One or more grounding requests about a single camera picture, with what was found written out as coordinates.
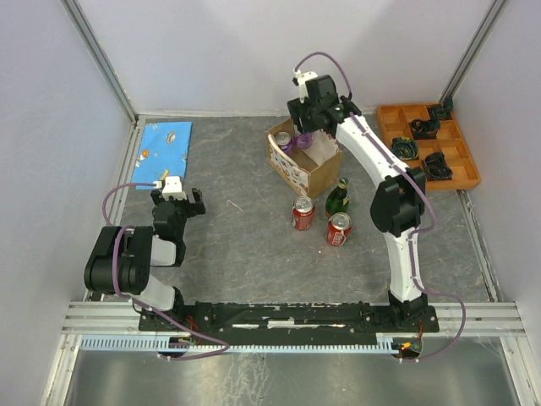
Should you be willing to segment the purple soda can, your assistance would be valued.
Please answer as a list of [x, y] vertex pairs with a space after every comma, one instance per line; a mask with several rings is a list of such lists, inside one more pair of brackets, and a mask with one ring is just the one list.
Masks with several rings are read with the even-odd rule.
[[314, 136], [312, 133], [296, 134], [293, 139], [293, 144], [301, 150], [306, 150], [312, 146]]
[[293, 147], [292, 136], [288, 132], [280, 131], [274, 134], [274, 138], [280, 150], [290, 156]]

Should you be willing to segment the green glass bottle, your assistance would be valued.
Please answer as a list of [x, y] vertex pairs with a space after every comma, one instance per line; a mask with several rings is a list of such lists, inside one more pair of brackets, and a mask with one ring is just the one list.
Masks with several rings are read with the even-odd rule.
[[347, 194], [348, 179], [339, 178], [337, 186], [329, 193], [325, 202], [325, 214], [331, 218], [338, 212], [347, 213], [349, 197]]

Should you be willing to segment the red cola can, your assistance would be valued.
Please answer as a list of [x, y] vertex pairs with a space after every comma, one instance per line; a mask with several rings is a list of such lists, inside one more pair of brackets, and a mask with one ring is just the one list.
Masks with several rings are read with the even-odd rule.
[[292, 205], [292, 225], [298, 231], [310, 228], [314, 217], [314, 202], [308, 196], [299, 196]]
[[345, 212], [335, 213], [328, 222], [326, 241], [329, 245], [340, 247], [344, 245], [352, 230], [352, 219]]

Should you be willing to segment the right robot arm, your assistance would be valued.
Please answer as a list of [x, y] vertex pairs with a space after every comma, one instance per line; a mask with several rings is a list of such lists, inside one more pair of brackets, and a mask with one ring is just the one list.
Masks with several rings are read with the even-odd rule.
[[418, 234], [426, 203], [424, 173], [411, 169], [391, 152], [351, 99], [338, 95], [328, 74], [297, 70], [292, 82], [299, 96], [287, 107], [298, 131], [329, 134], [353, 154], [376, 187], [370, 216], [387, 244], [391, 284], [389, 304], [370, 319], [406, 331], [417, 325], [428, 308], [418, 279]]

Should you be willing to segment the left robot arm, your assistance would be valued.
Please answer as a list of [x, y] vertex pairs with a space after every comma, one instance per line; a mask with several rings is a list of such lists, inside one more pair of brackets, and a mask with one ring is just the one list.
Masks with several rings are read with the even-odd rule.
[[121, 293], [141, 307], [158, 310], [158, 321], [177, 330], [187, 320], [183, 297], [177, 288], [150, 274], [153, 267], [182, 265], [186, 245], [183, 235], [189, 218], [204, 215], [205, 203], [199, 189], [194, 201], [163, 197], [153, 190], [153, 224], [138, 226], [120, 235], [119, 226], [102, 228], [85, 267], [85, 286], [93, 293]]

